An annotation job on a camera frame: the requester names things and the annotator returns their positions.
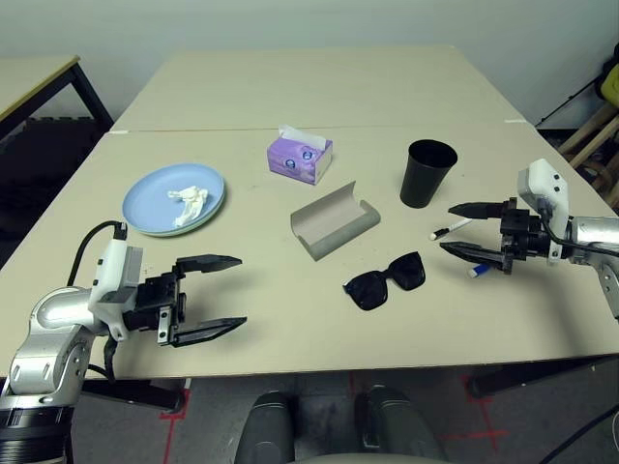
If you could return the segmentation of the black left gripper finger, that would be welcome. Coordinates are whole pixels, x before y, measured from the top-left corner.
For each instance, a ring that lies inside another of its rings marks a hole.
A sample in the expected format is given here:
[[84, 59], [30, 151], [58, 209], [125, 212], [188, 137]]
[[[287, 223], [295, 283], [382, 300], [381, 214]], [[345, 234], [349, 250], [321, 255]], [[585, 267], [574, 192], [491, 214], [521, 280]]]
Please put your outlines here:
[[175, 262], [175, 275], [177, 275], [178, 278], [184, 278], [188, 273], [214, 273], [224, 271], [241, 264], [241, 259], [226, 255], [202, 254], [182, 257], [178, 258]]
[[203, 321], [189, 329], [170, 332], [169, 344], [174, 348], [212, 341], [228, 334], [247, 322], [247, 317], [230, 317]]

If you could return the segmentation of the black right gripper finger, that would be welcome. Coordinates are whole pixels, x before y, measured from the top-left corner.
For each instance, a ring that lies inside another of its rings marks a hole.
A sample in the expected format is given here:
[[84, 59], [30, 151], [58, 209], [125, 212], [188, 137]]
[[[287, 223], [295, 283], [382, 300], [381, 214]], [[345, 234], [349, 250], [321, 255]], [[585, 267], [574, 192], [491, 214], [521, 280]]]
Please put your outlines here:
[[484, 264], [495, 269], [502, 269], [504, 255], [500, 251], [483, 248], [466, 242], [441, 242], [443, 250], [464, 261], [474, 264]]
[[450, 214], [463, 218], [501, 218], [503, 202], [467, 202], [451, 207]]

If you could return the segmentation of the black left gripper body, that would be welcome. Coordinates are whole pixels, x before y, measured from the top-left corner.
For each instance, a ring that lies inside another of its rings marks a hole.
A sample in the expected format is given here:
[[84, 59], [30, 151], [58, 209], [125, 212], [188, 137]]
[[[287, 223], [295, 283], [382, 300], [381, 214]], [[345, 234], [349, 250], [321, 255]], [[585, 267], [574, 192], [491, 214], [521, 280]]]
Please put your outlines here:
[[130, 331], [154, 331], [160, 345], [174, 345], [185, 322], [187, 295], [180, 290], [184, 273], [172, 270], [149, 277], [137, 287], [135, 307], [123, 314]]

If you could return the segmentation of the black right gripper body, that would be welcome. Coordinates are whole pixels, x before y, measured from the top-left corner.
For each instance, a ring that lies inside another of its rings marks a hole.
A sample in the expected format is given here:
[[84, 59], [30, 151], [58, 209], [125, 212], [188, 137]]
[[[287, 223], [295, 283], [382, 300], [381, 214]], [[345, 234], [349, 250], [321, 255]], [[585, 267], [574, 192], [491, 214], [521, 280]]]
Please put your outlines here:
[[550, 238], [545, 232], [542, 219], [531, 215], [527, 209], [519, 209], [515, 198], [503, 203], [500, 217], [502, 265], [501, 271], [510, 275], [515, 260], [528, 257], [547, 258]]

